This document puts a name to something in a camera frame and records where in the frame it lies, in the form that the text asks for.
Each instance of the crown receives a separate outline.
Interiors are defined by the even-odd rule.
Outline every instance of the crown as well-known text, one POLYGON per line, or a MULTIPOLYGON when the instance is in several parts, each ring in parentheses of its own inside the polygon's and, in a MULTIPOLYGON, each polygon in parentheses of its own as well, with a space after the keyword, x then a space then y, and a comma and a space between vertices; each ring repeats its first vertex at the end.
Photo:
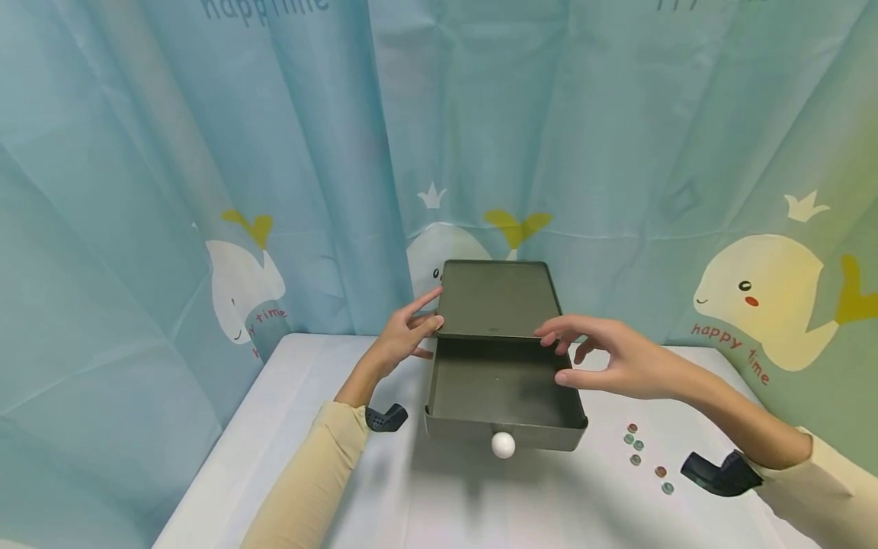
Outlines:
POLYGON ((829 209, 825 204, 814 206, 814 203, 817 201, 817 191, 812 191, 811 194, 801 200, 796 199, 796 197, 789 194, 783 195, 783 198, 787 199, 787 202, 789 203, 789 213, 787 214, 787 217, 791 220, 800 221, 802 223, 808 222, 809 219, 818 213, 825 212, 829 209))
POLYGON ((447 190, 442 189, 436 194, 436 186, 431 181, 429 190, 427 192, 419 192, 418 196, 424 201, 424 205, 427 206, 428 210, 438 210, 440 203, 442 203, 442 196, 447 190))

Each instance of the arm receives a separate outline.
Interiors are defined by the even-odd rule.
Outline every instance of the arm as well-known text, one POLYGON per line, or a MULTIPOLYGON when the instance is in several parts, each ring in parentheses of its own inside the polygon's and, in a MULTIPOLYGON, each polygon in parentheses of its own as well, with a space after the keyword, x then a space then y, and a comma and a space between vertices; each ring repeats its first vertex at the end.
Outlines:
POLYGON ((750 460, 764 481, 756 492, 774 513, 824 549, 878 549, 878 479, 699 370, 693 373, 698 390, 686 389, 680 400, 750 460))
POLYGON ((277 478, 244 538, 245 549, 316 549, 366 447, 365 406, 378 376, 354 368, 320 409, 305 441, 277 478))
POLYGON ((320 409, 305 441, 256 513, 244 549, 317 549, 332 523, 348 478, 366 446, 366 405, 378 382, 409 356, 431 358, 418 345, 442 326, 440 316, 415 317, 442 288, 393 314, 384 331, 320 409))
POLYGON ((638 399, 674 399, 701 411, 750 460, 764 484, 757 493, 774 513, 824 549, 878 549, 878 479, 808 431, 794 429, 685 358, 619 321, 566 315, 536 334, 566 353, 580 336, 574 362, 606 350, 601 372, 562 370, 558 384, 638 399))

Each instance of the black strap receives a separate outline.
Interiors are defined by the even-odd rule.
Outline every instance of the black strap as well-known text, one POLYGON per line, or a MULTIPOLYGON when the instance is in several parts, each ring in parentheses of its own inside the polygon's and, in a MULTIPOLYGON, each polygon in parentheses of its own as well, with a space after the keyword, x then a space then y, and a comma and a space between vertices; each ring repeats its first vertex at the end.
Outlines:
POLYGON ((399 404, 391 406, 386 414, 372 408, 366 408, 366 425, 377 433, 396 432, 406 422, 406 419, 408 419, 408 412, 399 404))

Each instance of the ping pong ball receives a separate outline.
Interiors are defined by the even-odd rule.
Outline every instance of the ping pong ball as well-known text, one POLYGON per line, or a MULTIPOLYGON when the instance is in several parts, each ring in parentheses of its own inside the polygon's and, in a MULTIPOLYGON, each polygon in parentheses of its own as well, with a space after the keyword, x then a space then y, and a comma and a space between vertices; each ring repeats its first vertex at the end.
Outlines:
POLYGON ((509 433, 497 433, 491 439, 491 450, 500 459, 509 459, 515 453, 515 439, 509 433))

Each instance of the cartoon whale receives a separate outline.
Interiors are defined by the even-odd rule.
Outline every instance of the cartoon whale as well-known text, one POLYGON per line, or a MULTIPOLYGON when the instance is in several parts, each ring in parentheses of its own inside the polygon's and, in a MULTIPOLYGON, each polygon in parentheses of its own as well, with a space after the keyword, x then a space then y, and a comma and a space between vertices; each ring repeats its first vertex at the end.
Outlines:
MULTIPOLYGON (((519 223, 507 212, 491 210, 485 213, 485 219, 503 231, 510 248, 506 259, 514 261, 522 242, 549 223, 551 215, 534 213, 519 223)), ((491 259, 491 254, 473 235, 443 222, 427 225, 408 245, 406 255, 414 295, 422 295, 440 284, 443 266, 449 259, 491 259)))
POLYGON ((473 235, 450 223, 427 225, 406 249, 408 271, 414 295, 439 286, 442 269, 449 259, 491 259, 473 235))
POLYGON ((261 215, 251 226, 236 210, 229 210, 223 213, 223 219, 241 223, 263 249, 263 263, 259 264, 250 252, 237 244, 220 240, 206 242, 213 265, 213 310, 229 341, 242 345, 250 341, 244 324, 247 317, 265 301, 282 298, 286 285, 265 249, 271 217, 261 215))
POLYGON ((823 262, 786 236, 746 236, 710 261, 695 310, 741 329, 778 367, 797 372, 814 362, 840 325, 878 317, 878 294, 860 294, 857 259, 844 256, 841 263, 835 318, 809 329, 823 262))

